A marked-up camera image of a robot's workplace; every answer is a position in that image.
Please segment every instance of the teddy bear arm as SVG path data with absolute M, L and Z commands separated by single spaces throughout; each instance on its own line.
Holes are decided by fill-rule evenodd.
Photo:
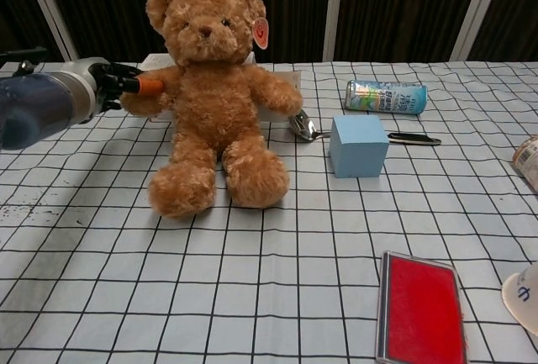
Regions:
M 164 92 L 159 96 L 143 96 L 136 93 L 124 92 L 119 101 L 122 107 L 135 116 L 152 117 L 169 109 L 173 104 L 173 97 L 167 88 L 174 87 L 182 75 L 182 70 L 177 66 L 161 68 L 159 70 L 145 71 L 139 75 L 146 80 L 164 82 Z
M 301 111 L 303 97 L 289 82 L 259 66 L 247 66 L 245 74 L 256 103 L 285 116 Z

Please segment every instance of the checkered tablecloth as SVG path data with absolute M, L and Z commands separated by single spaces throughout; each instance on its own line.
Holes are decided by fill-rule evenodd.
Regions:
M 288 195 L 265 211 L 232 208 L 219 171 L 215 207 L 182 221 L 146 198 L 171 151 L 166 121 L 111 111 L 3 152 L 0 362 L 372 364 L 390 250 L 457 269 L 471 362 L 537 363 L 500 286 L 538 260 L 538 198 L 510 163 L 538 133 L 538 63 L 264 66 L 302 71 L 305 110 L 323 129 L 350 113 L 350 79 L 422 82 L 418 118 L 379 117 L 443 145 L 390 145 L 379 178 L 343 180 L 329 139 L 264 124 Z

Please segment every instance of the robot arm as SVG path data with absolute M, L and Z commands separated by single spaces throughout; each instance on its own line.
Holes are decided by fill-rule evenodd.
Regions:
M 39 62 L 27 55 L 36 50 L 25 51 L 6 54 L 20 64 L 13 76 L 0 78 L 0 150 L 22 150 L 100 113 L 121 109 L 117 101 L 123 92 L 162 93 L 162 82 L 142 82 L 137 68 L 99 57 L 70 61 L 59 71 L 34 73 Z M 0 61 L 6 55 L 0 55 Z

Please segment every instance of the black backdrop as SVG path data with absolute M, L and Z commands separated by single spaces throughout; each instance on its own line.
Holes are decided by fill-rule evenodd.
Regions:
M 142 61 L 163 52 L 146 0 L 56 0 L 81 57 Z M 328 0 L 264 0 L 266 62 L 321 61 Z M 448 61 L 470 0 L 340 0 L 337 61 Z M 471 60 L 538 60 L 536 0 L 493 0 Z M 36 0 L 0 0 L 0 51 L 43 45 L 61 55 Z

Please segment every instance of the teddy bear leg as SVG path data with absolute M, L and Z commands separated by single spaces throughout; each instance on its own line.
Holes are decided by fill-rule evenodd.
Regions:
M 287 193 L 287 169 L 280 158 L 266 148 L 261 135 L 233 142 L 224 151 L 222 162 L 229 193 L 239 206 L 267 208 Z
M 170 163 L 150 181 L 149 201 L 163 217 L 200 213 L 214 203 L 216 152 L 203 140 L 176 135 Z

